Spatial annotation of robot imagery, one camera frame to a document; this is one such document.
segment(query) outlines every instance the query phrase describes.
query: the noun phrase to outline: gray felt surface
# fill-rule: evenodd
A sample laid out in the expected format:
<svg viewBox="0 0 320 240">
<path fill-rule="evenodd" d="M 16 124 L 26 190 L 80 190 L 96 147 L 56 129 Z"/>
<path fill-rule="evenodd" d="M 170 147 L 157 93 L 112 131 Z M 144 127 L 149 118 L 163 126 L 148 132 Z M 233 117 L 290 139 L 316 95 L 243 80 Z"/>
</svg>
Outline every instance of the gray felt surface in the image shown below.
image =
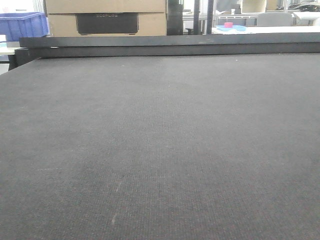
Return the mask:
<svg viewBox="0 0 320 240">
<path fill-rule="evenodd" d="M 42 59 L 1 75 L 0 239 L 318 240 L 319 63 Z"/>
</svg>

